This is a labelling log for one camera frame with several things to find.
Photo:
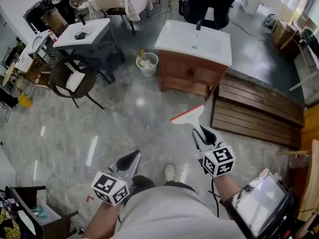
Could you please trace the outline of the white red-edged squeegee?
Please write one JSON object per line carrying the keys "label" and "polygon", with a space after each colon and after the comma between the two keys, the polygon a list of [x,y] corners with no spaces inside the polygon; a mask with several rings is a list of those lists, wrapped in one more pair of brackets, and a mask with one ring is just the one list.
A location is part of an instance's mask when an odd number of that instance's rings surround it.
{"label": "white red-edged squeegee", "polygon": [[190,124],[193,125],[195,129],[201,131],[199,124],[199,117],[204,111],[204,105],[198,105],[193,107],[173,118],[169,121],[173,124]]}

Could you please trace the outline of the yellow floor sign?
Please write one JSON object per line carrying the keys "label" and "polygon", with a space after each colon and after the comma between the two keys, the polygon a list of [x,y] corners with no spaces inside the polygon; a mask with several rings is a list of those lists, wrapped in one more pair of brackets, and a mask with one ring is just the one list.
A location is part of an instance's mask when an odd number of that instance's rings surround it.
{"label": "yellow floor sign", "polygon": [[22,93],[18,99],[18,104],[26,109],[29,109],[32,106],[32,100]]}

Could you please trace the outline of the grey vanity with white basin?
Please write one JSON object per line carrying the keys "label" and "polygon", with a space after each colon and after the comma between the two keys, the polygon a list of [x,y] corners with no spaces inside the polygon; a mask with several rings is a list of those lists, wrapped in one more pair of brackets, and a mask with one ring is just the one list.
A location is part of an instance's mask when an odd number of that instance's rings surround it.
{"label": "grey vanity with white basin", "polygon": [[59,50],[64,56],[67,55],[67,50],[87,51],[90,54],[87,58],[99,61],[100,67],[105,72],[102,75],[110,83],[116,80],[113,69],[107,63],[110,54],[115,50],[120,61],[125,61],[109,18],[89,20],[85,24],[79,22],[69,25],[52,47]]}

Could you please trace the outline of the wooden vanity table white basin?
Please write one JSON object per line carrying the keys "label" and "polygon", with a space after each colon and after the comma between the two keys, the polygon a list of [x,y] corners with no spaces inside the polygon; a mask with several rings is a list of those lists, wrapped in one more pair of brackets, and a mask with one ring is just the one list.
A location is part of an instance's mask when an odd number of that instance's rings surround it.
{"label": "wooden vanity table white basin", "polygon": [[230,35],[208,27],[167,20],[155,43],[162,90],[209,98],[232,65]]}

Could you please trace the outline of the person's left forearm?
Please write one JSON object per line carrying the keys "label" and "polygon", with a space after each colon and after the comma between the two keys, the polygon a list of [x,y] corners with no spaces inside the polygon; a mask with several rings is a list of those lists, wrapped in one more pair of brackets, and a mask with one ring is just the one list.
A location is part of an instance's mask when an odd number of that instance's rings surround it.
{"label": "person's left forearm", "polygon": [[103,202],[85,229],[82,239],[109,239],[115,233],[120,206]]}

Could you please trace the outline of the light wooden furniture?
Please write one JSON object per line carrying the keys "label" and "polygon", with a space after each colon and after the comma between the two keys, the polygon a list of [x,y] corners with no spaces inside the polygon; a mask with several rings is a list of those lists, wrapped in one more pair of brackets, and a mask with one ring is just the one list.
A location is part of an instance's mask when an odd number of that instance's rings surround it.
{"label": "light wooden furniture", "polygon": [[289,169],[288,182],[297,197],[297,219],[306,221],[314,209],[319,209],[319,103],[304,111],[299,151],[282,151],[294,167]]}

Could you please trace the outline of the person's white shoe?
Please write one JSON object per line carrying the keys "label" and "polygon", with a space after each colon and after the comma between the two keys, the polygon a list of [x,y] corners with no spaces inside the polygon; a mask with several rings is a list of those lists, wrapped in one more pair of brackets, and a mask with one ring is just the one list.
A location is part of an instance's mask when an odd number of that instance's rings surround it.
{"label": "person's white shoe", "polygon": [[167,164],[164,169],[165,182],[175,181],[175,168],[172,164]]}

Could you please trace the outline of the dark wicker chair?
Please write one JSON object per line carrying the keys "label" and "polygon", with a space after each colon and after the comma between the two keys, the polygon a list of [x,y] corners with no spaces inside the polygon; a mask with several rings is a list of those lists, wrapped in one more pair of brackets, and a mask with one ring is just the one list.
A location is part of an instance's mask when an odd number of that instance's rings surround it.
{"label": "dark wicker chair", "polygon": [[[83,64],[85,67],[72,71],[66,64],[70,64],[74,61],[78,61],[79,64]],[[84,74],[84,77],[79,83],[79,86],[73,91],[67,88],[67,82],[75,73],[82,73]],[[53,66],[49,75],[49,85],[56,95],[71,99],[77,108],[79,106],[75,100],[86,96],[90,101],[102,109],[103,107],[89,95],[89,92],[96,83],[97,75],[99,73],[100,71],[92,67],[84,56],[70,54],[57,61]]]}

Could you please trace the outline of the person's black trousers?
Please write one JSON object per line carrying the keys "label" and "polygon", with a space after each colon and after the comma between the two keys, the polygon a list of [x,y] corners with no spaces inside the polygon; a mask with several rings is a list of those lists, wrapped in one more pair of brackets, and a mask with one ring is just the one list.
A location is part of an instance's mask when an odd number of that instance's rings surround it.
{"label": "person's black trousers", "polygon": [[[193,192],[196,192],[192,187],[182,183],[182,182],[175,182],[175,181],[167,181],[164,183],[165,186],[173,186],[173,187],[179,187],[191,190]],[[142,175],[137,175],[133,178],[133,190],[131,193],[131,197],[148,189],[154,188],[155,184],[154,182]]]}

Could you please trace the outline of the white seat cushion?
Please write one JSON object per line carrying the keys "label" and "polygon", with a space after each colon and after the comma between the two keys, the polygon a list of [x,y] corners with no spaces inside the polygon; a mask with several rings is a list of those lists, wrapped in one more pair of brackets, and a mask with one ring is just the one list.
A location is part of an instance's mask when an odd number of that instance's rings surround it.
{"label": "white seat cushion", "polygon": [[66,89],[75,92],[85,77],[84,73],[75,71],[72,73],[66,83]]}

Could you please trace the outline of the person's right forearm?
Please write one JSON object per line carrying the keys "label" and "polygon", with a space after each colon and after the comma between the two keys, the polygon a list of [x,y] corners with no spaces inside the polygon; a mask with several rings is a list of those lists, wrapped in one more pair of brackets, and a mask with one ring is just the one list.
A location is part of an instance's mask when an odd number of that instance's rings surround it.
{"label": "person's right forearm", "polygon": [[241,190],[229,174],[213,178],[213,183],[219,193],[220,203],[224,207],[225,202]]}

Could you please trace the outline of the white waste bin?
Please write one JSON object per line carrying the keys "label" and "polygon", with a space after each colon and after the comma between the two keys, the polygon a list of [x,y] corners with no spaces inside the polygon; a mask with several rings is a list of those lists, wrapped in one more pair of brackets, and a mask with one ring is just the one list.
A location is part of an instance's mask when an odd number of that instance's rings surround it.
{"label": "white waste bin", "polygon": [[136,58],[136,66],[147,78],[151,78],[156,74],[158,62],[159,58],[155,53],[145,52],[144,50],[141,50]]}

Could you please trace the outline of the brown cardboard box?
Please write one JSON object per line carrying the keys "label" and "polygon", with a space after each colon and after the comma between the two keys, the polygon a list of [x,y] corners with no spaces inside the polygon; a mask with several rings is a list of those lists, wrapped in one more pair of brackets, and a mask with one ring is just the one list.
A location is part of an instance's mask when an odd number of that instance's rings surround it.
{"label": "brown cardboard box", "polygon": [[61,16],[56,8],[48,10],[41,20],[51,29],[56,36],[60,36],[68,27],[67,21]]}

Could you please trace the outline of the white frame bench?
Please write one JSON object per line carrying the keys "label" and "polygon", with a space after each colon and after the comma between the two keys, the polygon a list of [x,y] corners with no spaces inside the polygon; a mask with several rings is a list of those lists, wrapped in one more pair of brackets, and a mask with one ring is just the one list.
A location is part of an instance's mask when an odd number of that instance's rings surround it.
{"label": "white frame bench", "polygon": [[295,58],[294,64],[300,82],[289,89],[290,92],[301,88],[304,104],[307,107],[319,103],[319,58],[309,45],[299,45],[300,53]]}

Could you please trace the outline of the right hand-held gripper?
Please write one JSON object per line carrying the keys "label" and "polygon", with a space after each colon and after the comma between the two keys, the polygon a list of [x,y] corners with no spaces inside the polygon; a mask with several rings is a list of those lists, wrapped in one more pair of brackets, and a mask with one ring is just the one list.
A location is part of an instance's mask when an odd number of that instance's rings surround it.
{"label": "right hand-held gripper", "polygon": [[205,126],[200,126],[200,129],[201,132],[194,128],[192,137],[204,173],[214,178],[230,173],[236,161],[231,146],[225,143],[218,131]]}

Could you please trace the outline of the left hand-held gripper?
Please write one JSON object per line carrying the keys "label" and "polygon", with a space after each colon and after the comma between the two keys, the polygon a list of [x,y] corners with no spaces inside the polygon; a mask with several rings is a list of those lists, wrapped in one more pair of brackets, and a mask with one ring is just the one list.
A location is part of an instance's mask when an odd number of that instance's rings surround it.
{"label": "left hand-held gripper", "polygon": [[112,206],[122,203],[130,195],[141,157],[139,150],[123,154],[114,158],[105,172],[98,172],[91,184],[97,198]]}

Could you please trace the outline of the black office chair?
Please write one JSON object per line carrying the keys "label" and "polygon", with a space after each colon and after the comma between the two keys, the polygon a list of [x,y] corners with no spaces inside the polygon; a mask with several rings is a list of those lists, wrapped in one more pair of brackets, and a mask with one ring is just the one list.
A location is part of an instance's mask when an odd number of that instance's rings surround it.
{"label": "black office chair", "polygon": [[178,0],[178,12],[186,22],[195,26],[203,19],[202,27],[221,30],[229,23],[229,10],[234,2],[235,0]]}

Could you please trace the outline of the black open cabinet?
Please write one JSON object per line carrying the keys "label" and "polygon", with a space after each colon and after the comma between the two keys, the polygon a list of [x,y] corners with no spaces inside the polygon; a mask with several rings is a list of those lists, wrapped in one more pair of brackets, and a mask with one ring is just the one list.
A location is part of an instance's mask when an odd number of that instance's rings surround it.
{"label": "black open cabinet", "polygon": [[78,211],[60,215],[38,196],[45,186],[8,187],[5,194],[14,200],[12,211],[21,233],[30,239],[68,239],[75,233],[71,219]]}

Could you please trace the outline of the person's grey shirt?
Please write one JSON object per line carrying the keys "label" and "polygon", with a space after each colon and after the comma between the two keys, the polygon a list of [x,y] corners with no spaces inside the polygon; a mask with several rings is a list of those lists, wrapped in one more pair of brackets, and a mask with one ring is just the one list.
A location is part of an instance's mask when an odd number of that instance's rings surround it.
{"label": "person's grey shirt", "polygon": [[216,217],[199,196],[173,186],[132,196],[111,239],[246,239],[232,220]]}

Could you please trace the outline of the dark wooden slat platform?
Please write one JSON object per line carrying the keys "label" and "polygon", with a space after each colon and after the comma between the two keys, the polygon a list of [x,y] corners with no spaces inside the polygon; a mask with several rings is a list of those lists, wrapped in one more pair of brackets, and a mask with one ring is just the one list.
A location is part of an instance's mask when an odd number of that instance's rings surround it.
{"label": "dark wooden slat platform", "polygon": [[299,149],[303,126],[301,105],[249,81],[225,75],[214,92],[213,129]]}

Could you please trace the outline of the large open cardboard box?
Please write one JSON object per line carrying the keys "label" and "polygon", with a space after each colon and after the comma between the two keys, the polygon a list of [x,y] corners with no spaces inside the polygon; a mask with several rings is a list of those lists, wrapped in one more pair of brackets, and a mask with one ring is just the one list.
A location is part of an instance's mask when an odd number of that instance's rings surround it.
{"label": "large open cardboard box", "polygon": [[294,22],[288,24],[284,20],[277,19],[274,23],[271,35],[274,45],[279,49],[283,49],[296,35],[298,32],[297,26]]}

